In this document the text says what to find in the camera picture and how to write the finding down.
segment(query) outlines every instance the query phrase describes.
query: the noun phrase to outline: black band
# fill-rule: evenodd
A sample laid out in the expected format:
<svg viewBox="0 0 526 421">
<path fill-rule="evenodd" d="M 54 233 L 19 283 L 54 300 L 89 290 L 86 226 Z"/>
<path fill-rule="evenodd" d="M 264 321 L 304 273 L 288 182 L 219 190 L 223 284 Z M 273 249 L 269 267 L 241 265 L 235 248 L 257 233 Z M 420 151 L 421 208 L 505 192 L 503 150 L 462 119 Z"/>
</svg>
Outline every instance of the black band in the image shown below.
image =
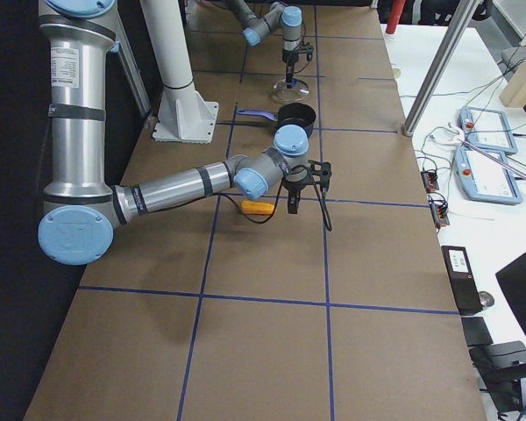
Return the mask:
<svg viewBox="0 0 526 421">
<path fill-rule="evenodd" d="M 222 161 L 222 163 L 224 164 L 224 166 L 226 167 L 226 171 L 228 172 L 228 181 L 230 182 L 230 187 L 233 187 L 234 175 L 231 173 L 230 167 L 228 167 L 228 164 L 226 163 L 226 161 Z"/>
<path fill-rule="evenodd" d="M 209 172 L 207 171 L 207 168 L 199 167 L 199 168 L 196 168 L 196 170 L 199 172 L 199 175 L 201 176 L 201 180 L 203 180 L 204 196 L 205 197 L 212 196 L 214 191 L 212 190 L 212 182 L 210 181 L 210 175 L 209 175 Z"/>
<path fill-rule="evenodd" d="M 148 213 L 148 208 L 146 208 L 146 202 L 144 201 L 144 197 L 142 196 L 142 190 L 140 189 L 140 186 L 137 184 L 135 186 L 131 186 L 130 189 L 132 197 L 134 198 L 134 204 L 136 204 L 139 215 L 145 215 L 146 213 Z"/>
<path fill-rule="evenodd" d="M 111 187 L 111 190 L 113 190 L 113 209 L 115 210 L 115 215 L 117 215 L 119 224 L 126 225 L 126 218 L 124 217 L 123 209 L 121 209 L 121 203 L 119 202 L 117 191 L 114 187 Z"/>
<path fill-rule="evenodd" d="M 178 89 L 185 89 L 188 86 L 191 86 L 192 83 L 193 83 L 193 79 L 191 79 L 191 82 L 189 82 L 187 85 L 180 86 L 179 88 L 174 88 L 173 86 L 166 85 L 165 83 L 164 83 L 164 86 L 168 89 L 178 90 Z"/>
<path fill-rule="evenodd" d="M 52 103 L 49 105 L 49 117 L 105 121 L 105 110 L 68 105 L 67 103 Z"/>
<path fill-rule="evenodd" d="M 115 41 L 116 35 L 111 29 L 107 29 L 105 26 L 94 24 L 88 20 L 83 19 L 68 19 L 58 15 L 43 15 L 39 16 L 39 26 L 41 25 L 68 25 L 76 28 L 85 29 L 87 31 L 97 32 L 107 38 Z"/>
<path fill-rule="evenodd" d="M 282 156 L 282 153 L 277 151 L 274 147 L 268 147 L 263 153 L 273 160 L 274 165 L 282 171 L 282 175 L 286 176 L 290 174 L 290 166 L 288 165 L 287 160 L 284 159 L 284 156 Z"/>
<path fill-rule="evenodd" d="M 61 204 L 100 204 L 100 203 L 110 202 L 111 195 L 94 196 L 94 197 L 71 197 L 71 196 L 53 196 L 53 195 L 48 195 L 47 193 L 44 193 L 43 200 L 49 203 L 61 203 Z"/>
</svg>

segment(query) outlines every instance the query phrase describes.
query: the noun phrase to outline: white pillar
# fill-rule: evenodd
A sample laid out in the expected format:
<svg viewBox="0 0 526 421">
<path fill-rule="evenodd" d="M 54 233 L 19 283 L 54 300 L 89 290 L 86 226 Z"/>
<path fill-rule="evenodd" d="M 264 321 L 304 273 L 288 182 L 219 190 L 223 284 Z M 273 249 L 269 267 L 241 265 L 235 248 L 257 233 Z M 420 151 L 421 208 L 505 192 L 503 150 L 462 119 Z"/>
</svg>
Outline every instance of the white pillar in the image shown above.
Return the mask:
<svg viewBox="0 0 526 421">
<path fill-rule="evenodd" d="M 205 103 L 195 90 L 178 1 L 140 0 L 140 4 L 164 83 L 154 139 L 210 143 L 218 103 Z"/>
</svg>

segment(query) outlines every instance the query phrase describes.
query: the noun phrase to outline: warning label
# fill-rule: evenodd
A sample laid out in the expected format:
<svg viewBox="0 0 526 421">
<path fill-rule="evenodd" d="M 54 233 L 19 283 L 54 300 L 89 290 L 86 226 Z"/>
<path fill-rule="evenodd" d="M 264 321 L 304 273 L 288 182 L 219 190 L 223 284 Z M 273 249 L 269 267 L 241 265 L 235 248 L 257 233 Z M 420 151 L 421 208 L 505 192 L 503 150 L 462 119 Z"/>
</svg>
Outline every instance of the warning label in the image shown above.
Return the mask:
<svg viewBox="0 0 526 421">
<path fill-rule="evenodd" d="M 51 85 L 80 87 L 80 51 L 74 48 L 51 48 Z"/>
</svg>

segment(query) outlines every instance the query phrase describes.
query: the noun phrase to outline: blue and white device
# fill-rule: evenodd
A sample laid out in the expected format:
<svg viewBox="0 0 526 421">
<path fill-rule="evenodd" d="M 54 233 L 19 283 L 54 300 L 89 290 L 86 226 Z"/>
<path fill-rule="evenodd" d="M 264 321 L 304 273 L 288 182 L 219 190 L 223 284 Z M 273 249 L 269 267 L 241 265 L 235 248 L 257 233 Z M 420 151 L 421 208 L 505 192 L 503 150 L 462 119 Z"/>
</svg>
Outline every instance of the blue and white device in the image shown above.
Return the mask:
<svg viewBox="0 0 526 421">
<path fill-rule="evenodd" d="M 489 153 L 507 163 L 507 155 L 503 151 Z M 469 199 L 502 204 L 522 202 L 513 174 L 486 156 L 461 146 L 456 150 L 454 164 L 462 188 Z"/>
<path fill-rule="evenodd" d="M 459 113 L 459 120 L 466 140 L 471 144 L 507 154 L 518 152 L 504 112 L 464 107 Z"/>
</svg>

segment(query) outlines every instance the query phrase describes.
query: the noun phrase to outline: blue grid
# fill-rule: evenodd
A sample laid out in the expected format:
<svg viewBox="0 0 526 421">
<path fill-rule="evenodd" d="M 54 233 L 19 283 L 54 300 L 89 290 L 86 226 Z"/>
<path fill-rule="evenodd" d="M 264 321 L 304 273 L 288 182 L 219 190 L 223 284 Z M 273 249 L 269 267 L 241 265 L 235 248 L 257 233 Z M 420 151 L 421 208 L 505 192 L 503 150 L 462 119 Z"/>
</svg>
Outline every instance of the blue grid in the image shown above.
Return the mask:
<svg viewBox="0 0 526 421">
<path fill-rule="evenodd" d="M 322 113 L 321 113 L 321 87 L 320 80 L 323 78 L 319 74 L 319 40 L 320 39 L 369 39 L 369 40 L 382 40 L 382 38 L 367 38 L 367 37 L 333 37 L 333 36 L 318 36 L 317 30 L 317 7 L 314 5 L 314 22 L 315 22 L 315 34 L 311 37 L 314 38 L 316 43 L 316 75 L 305 75 L 304 77 L 315 77 L 317 80 L 317 116 L 319 122 L 319 128 L 317 128 L 319 136 L 319 149 L 320 149 L 320 160 L 323 161 L 323 132 L 327 131 L 339 131 L 339 132 L 380 132 L 380 133 L 397 133 L 397 131 L 387 131 L 387 130 L 369 130 L 369 129 L 337 129 L 337 128 L 324 128 L 322 124 Z M 191 32 L 201 32 L 201 33 L 237 33 L 237 32 L 228 32 L 228 31 L 191 31 Z M 197 72 L 208 72 L 208 73 L 218 73 L 218 74 L 234 74 L 238 75 L 239 83 L 242 83 L 245 75 L 283 75 L 283 74 L 265 74 L 265 73 L 249 73 L 245 71 L 245 64 L 247 61 L 248 48 L 245 48 L 244 58 L 242 61 L 242 68 L 239 72 L 234 71 L 203 71 L 196 70 Z M 383 78 L 361 78 L 372 81 L 385 81 L 391 79 Z M 231 142 L 234 132 L 234 127 L 236 125 L 236 109 L 238 105 L 236 104 L 234 108 L 234 113 L 232 116 L 232 121 L 230 123 L 218 122 L 218 125 L 228 125 L 230 127 L 228 144 L 226 147 L 226 158 L 230 156 L 231 151 Z M 234 193 L 230 193 L 232 196 L 241 196 Z M 315 198 L 303 197 L 302 200 L 306 201 L 316 201 Z M 403 206 L 403 207 L 413 207 L 413 208 L 428 208 L 426 204 L 412 204 L 412 203 L 383 203 L 383 202 L 371 202 L 371 201 L 359 201 L 359 200 L 344 200 L 344 199 L 327 199 L 328 202 L 332 203 L 361 203 L 361 204 L 371 204 L 371 205 L 380 205 L 380 206 Z M 227 301 L 241 301 L 241 302 L 255 302 L 255 303 L 275 303 L 275 304 L 286 304 L 286 305 L 301 305 L 301 306 L 311 306 L 311 307 L 323 307 L 325 310 L 326 316 L 326 326 L 327 326 L 327 352 L 328 352 L 328 373 L 329 373 L 329 395 L 330 395 L 330 419 L 335 421 L 335 389 L 334 389 L 334 370 L 333 370 L 333 349 L 332 349 L 332 332 L 331 332 L 331 308 L 344 308 L 344 309 L 357 309 L 357 310 L 375 310 L 375 311 L 395 311 L 395 312 L 407 312 L 407 313 L 423 313 L 431 315 L 458 315 L 457 311 L 450 310 L 432 310 L 432 309 L 417 309 L 417 308 L 402 308 L 402 307 L 390 307 L 390 306 L 378 306 L 378 305 L 361 305 L 353 303 L 332 303 L 330 296 L 330 274 L 329 274 L 329 256 L 328 256 L 328 233 L 323 228 L 323 271 L 324 271 L 324 300 L 322 302 L 312 302 L 312 301 L 303 301 L 303 300 L 288 300 L 288 299 L 279 299 L 279 298 L 262 298 L 254 296 L 227 296 L 227 295 L 218 295 L 218 294 L 205 294 L 205 286 L 207 281 L 207 272 L 210 264 L 210 257 L 212 254 L 212 248 L 214 245 L 214 238 L 216 234 L 217 221 L 218 221 L 218 212 L 220 209 L 220 197 L 217 199 L 215 206 L 214 217 L 212 221 L 212 226 L 210 230 L 210 239 L 209 247 L 206 254 L 206 259 L 204 262 L 203 269 L 203 280 L 199 293 L 190 293 L 190 292 L 180 292 L 180 291 L 169 291 L 169 290 L 154 290 L 154 289 L 127 289 L 127 288 L 113 288 L 113 287 L 102 287 L 102 286 L 87 286 L 82 285 L 79 287 L 80 290 L 87 291 L 97 291 L 97 292 L 115 292 L 115 293 L 130 293 L 130 294 L 151 294 L 151 295 L 161 295 L 161 296 L 182 296 L 189 298 L 197 299 L 197 307 L 195 312 L 195 322 L 193 324 L 193 331 L 191 334 L 191 340 L 189 343 L 188 358 L 185 368 L 185 374 L 183 376 L 183 383 L 181 387 L 181 396 L 179 403 L 179 410 L 176 421 L 181 421 L 183 415 L 183 408 L 187 399 L 187 388 L 188 388 L 188 379 L 190 375 L 191 364 L 193 360 L 193 354 L 195 350 L 195 340 L 196 334 L 198 331 L 200 316 L 203 308 L 203 300 L 227 300 Z"/>
</svg>

